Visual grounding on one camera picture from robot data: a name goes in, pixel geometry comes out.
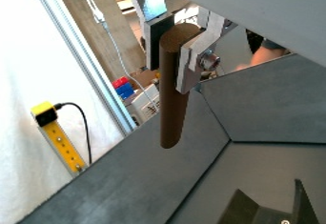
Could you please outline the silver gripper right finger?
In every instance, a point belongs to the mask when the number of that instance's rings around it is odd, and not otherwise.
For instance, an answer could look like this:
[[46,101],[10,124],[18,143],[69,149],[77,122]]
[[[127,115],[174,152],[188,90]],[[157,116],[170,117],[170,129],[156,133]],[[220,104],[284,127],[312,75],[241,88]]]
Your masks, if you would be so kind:
[[218,40],[233,29],[233,21],[200,7],[197,34],[180,50],[177,90],[188,94],[201,81],[202,72],[210,71],[220,65],[221,58],[216,53]]

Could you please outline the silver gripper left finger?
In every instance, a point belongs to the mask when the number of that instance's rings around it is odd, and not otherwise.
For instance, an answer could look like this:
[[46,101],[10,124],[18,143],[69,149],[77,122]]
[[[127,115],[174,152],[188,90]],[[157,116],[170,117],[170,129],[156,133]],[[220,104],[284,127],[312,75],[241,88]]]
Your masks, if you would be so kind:
[[148,67],[160,68],[160,40],[176,25],[176,17],[169,13],[165,0],[131,0],[137,10],[146,44]]

